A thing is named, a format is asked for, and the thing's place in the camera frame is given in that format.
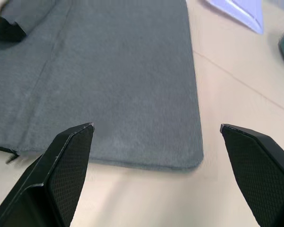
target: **gray cloth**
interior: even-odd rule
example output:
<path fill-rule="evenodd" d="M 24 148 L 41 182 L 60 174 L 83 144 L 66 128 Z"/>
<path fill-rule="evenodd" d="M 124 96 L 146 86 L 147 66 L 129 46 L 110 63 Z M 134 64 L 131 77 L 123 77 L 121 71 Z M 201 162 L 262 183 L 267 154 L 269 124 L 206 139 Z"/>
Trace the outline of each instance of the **gray cloth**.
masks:
<path fill-rule="evenodd" d="M 31 32 L 18 44 L 0 43 L 0 147 L 41 153 L 59 132 L 93 122 L 94 162 L 198 166 L 203 146 L 185 0 L 43 6 L 41 22 L 32 5 L 25 17 L 8 7 L 2 13 Z"/>

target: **gray felt fabric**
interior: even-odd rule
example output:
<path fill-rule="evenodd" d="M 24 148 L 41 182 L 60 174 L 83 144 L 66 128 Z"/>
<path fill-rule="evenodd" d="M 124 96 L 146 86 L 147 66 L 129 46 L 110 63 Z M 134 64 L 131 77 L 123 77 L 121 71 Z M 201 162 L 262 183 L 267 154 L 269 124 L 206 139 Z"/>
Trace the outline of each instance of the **gray felt fabric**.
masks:
<path fill-rule="evenodd" d="M 0 42 L 1 147 L 41 153 L 59 132 L 93 122 L 94 162 L 200 164 L 185 0 L 13 1 L 42 3 L 44 18 L 36 5 L 25 10 L 29 21 L 17 21 L 22 11 L 2 13 L 31 32 L 18 44 Z"/>

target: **table surface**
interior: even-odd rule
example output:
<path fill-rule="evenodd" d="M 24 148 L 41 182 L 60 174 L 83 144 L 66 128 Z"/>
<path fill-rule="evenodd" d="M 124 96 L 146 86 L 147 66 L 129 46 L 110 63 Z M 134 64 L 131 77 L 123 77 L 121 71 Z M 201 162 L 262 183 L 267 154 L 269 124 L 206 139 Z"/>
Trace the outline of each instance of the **table surface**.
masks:
<path fill-rule="evenodd" d="M 204 0 L 187 0 L 204 161 L 189 174 L 90 163 L 72 227 L 256 227 L 232 173 L 221 123 L 271 136 L 284 149 L 284 10 L 263 2 L 258 35 Z M 0 152 L 0 204 L 33 160 Z"/>

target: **beige table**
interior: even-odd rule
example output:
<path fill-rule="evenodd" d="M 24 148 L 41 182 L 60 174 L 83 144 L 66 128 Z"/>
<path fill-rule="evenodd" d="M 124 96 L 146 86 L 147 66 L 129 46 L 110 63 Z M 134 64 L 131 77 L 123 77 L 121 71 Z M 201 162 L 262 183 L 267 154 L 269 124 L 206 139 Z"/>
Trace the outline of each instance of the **beige table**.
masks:
<path fill-rule="evenodd" d="M 189 174 L 89 164 L 72 227 L 256 227 L 236 185 L 221 123 L 270 135 L 284 149 L 284 62 L 277 48 L 284 11 L 263 3 L 257 35 L 204 1 L 188 0 L 204 141 Z M 5 164 L 0 203 L 32 160 Z"/>

